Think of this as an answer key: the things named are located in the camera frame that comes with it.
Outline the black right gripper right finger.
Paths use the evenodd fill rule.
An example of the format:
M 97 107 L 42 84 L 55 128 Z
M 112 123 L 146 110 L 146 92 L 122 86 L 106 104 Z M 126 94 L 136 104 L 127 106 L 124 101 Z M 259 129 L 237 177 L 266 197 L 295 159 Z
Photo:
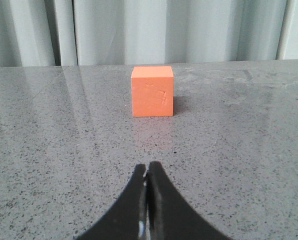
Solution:
M 147 172 L 150 235 L 153 240 L 228 240 L 181 196 L 162 164 L 153 161 Z

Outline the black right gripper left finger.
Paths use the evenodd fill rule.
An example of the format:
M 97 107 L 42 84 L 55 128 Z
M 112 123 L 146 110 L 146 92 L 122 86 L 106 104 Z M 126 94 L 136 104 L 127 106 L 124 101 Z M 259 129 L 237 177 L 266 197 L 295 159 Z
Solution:
M 147 181 L 144 164 L 133 174 L 110 209 L 79 240 L 144 240 L 147 221 Z

